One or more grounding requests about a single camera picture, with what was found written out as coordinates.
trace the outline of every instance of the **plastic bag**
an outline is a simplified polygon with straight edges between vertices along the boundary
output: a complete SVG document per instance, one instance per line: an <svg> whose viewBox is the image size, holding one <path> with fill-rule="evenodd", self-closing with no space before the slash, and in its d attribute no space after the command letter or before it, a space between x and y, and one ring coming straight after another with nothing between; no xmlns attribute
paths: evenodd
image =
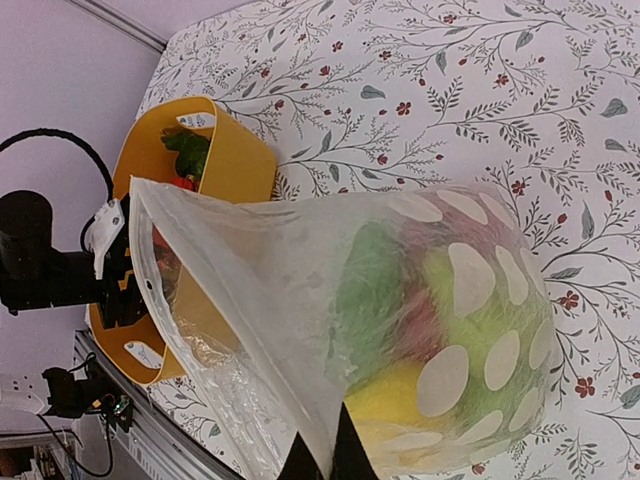
<svg viewBox="0 0 640 480"><path fill-rule="evenodd" d="M343 401L381 479L539 425L551 304L492 188L230 205L134 179L131 208L150 313L248 478L277 478L296 430L328 478Z"/></svg>

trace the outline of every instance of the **floral tablecloth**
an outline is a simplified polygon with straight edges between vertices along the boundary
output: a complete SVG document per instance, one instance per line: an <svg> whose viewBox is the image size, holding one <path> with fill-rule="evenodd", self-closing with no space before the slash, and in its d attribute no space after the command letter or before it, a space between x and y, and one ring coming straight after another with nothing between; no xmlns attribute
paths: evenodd
<svg viewBox="0 0 640 480"><path fill-rule="evenodd" d="M555 308L548 417L437 478L635 478L639 39L633 1L270 0L176 34L141 112L210 96L277 153L275 200L496 184ZM188 378L151 395L240 470Z"/></svg>

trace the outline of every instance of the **yellow basket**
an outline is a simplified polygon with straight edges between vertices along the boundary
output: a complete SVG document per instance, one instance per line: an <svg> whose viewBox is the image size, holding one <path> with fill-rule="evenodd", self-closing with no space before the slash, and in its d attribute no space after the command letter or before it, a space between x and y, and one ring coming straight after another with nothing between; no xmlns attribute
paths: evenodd
<svg viewBox="0 0 640 480"><path fill-rule="evenodd" d="M162 131L184 127L179 122L180 117L199 113L215 117L214 127L190 128L211 139L199 193L231 203L268 201L276 172L275 155L249 130L206 97L188 97L164 103L138 119L120 154L114 175L114 195L122 199L128 193L132 176L158 182L169 182L175 178L177 153L164 147ZM186 272L180 274L177 292L177 301L173 306L175 315L207 318L206 333L229 347L237 344L224 318ZM132 381L149 385L184 374L149 315L133 326L108 330L102 328L96 305L90 308L90 318L97 344ZM126 348L131 342L144 343L162 356L161 368L148 368L134 358Z"/></svg>

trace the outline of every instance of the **wire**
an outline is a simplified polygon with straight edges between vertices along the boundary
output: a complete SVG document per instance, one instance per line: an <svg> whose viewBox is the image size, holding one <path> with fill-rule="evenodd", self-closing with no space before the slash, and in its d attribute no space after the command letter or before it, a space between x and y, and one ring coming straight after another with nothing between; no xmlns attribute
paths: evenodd
<svg viewBox="0 0 640 480"><path fill-rule="evenodd" d="M68 373L77 372L78 370L85 368L87 365L89 365L89 363L95 360L95 358L96 358L96 354L91 352L85 357L84 362L82 362L80 365L76 365L71 370L67 370L67 372Z"/></svg>
<svg viewBox="0 0 640 480"><path fill-rule="evenodd" d="M91 253L85 242L85 237L87 236L89 227L93 225L94 221L95 221L94 217L91 217L89 220L87 220L87 223L84 224L84 227L82 227L82 231L80 232L80 248L82 248L82 251L84 253Z"/></svg>
<svg viewBox="0 0 640 480"><path fill-rule="evenodd" d="M102 178L104 179L104 183L107 186L107 201L109 202L113 200L114 187L113 187L113 180L111 178L111 174L109 173L109 169L100 158L100 155L98 155L98 152L96 152L91 145L89 145L83 139L81 139L80 137L78 137L77 135L71 132L65 132L64 130L57 130L55 128L36 128L33 130L25 130L24 132L20 132L14 135L13 137L10 137L6 139L4 142L2 142L0 144L0 152L3 152L7 148L9 148L11 145L14 145L18 142L21 142L22 140L26 140L28 138L33 138L33 137L62 138L63 140L68 140L74 145L77 145L82 150L84 150L84 152L87 155L89 155L91 160L93 160L93 163L96 164L96 167L98 167L98 170L100 170L100 174L102 175ZM82 248L82 251L85 253L91 253L89 252L89 249L86 246L85 236L87 235L87 231L89 230L89 227L91 226L92 223L93 223L93 217L91 217L87 221L87 223L82 228L82 232L80 233L80 247Z"/></svg>
<svg viewBox="0 0 640 480"><path fill-rule="evenodd" d="M92 472L91 470L89 470L88 468L86 468L84 465L82 465L76 459L76 457L74 457L67 450L67 447L62 442L62 440L60 440L60 437L58 437L58 434L55 432L55 430L53 429L51 424L49 422L47 422L47 420L42 415L38 415L37 417L42 421L42 423L44 423L45 427L47 427L47 430L49 430L51 435L53 435L53 438L56 440L56 442L58 442L58 444L62 448L62 451L69 458L69 460L71 460L80 470L82 470L84 473L86 473L87 475L90 475L90 476L92 476L94 478L107 478L109 475L111 475L111 472L113 471L113 449L112 449L112 446L111 446L111 435L110 435L110 432L109 432L109 422L107 421L106 418L104 419L105 420L105 422L104 422L104 433L105 433L105 435L107 437L107 448L109 449L109 468L107 468L107 471L104 472L104 473L95 473L95 472Z"/></svg>

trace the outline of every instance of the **white polka dot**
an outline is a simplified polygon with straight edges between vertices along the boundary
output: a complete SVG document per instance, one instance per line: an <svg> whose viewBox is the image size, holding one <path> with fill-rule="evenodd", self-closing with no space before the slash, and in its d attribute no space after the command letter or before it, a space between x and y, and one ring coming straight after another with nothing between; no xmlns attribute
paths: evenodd
<svg viewBox="0 0 640 480"><path fill-rule="evenodd" d="M513 221L513 218L507 212L507 210L502 206L500 202L498 202L493 197L487 195L486 193L480 193L480 199L484 202L487 208L493 213L498 220L504 223L511 230L516 228L516 224Z"/></svg>
<svg viewBox="0 0 640 480"><path fill-rule="evenodd" d="M469 445L470 443L483 440L498 431L498 428L502 425L503 418L504 415L500 410L494 410L469 430L464 432L462 436L453 443L455 445Z"/></svg>
<svg viewBox="0 0 640 480"><path fill-rule="evenodd" d="M553 349L556 329L548 320L542 322L531 341L529 350L529 366L535 370L546 360L547 355Z"/></svg>
<svg viewBox="0 0 640 480"><path fill-rule="evenodd" d="M540 408L540 399L539 399L539 391L537 388L532 388L529 390L524 397L522 397L522 401L516 410L516 413L513 414L513 418L509 423L509 431L515 432L516 430L522 428L525 423L529 421L531 417L535 415Z"/></svg>
<svg viewBox="0 0 640 480"><path fill-rule="evenodd" d="M533 280L533 284L536 286L536 289L540 292L540 295L547 298L547 291L544 288L544 280L542 280L542 276L540 275L538 260L533 253L524 247L520 249L520 256L522 257L524 268L527 270L531 280Z"/></svg>
<svg viewBox="0 0 640 480"><path fill-rule="evenodd" d="M477 452L472 453L469 456L469 460L471 460L471 463L473 463L474 465L476 463L482 463L492 457L495 457L496 455L506 452L507 448L509 448L510 443L510 440L502 440L501 442L494 443L493 445L489 445L488 447L481 448Z"/></svg>
<svg viewBox="0 0 640 480"><path fill-rule="evenodd" d="M484 380L489 390L497 391L506 385L513 375L520 355L520 337L511 330L501 336L491 347L484 364Z"/></svg>
<svg viewBox="0 0 640 480"><path fill-rule="evenodd" d="M486 212L482 209L478 203L460 193L451 192L449 190L438 190L438 196L451 205L456 210L460 210L467 217L475 220L482 225L489 223Z"/></svg>
<svg viewBox="0 0 640 480"><path fill-rule="evenodd" d="M384 442L381 447L391 452L402 452L404 450L430 447L440 440L442 440L442 434L437 432L407 433Z"/></svg>
<svg viewBox="0 0 640 480"><path fill-rule="evenodd" d="M449 245L453 265L453 313L465 317L482 308L496 286L491 265L466 243Z"/></svg>
<svg viewBox="0 0 640 480"><path fill-rule="evenodd" d="M442 220L442 212L429 200L413 193L394 195L389 200L389 208L400 215L418 222L433 223Z"/></svg>
<svg viewBox="0 0 640 480"><path fill-rule="evenodd" d="M450 345L433 357L418 378L418 410L437 417L451 410L467 386L469 355L460 345Z"/></svg>
<svg viewBox="0 0 640 480"><path fill-rule="evenodd" d="M496 257L507 277L509 298L514 305L522 305L529 295L529 282L506 248L496 245Z"/></svg>

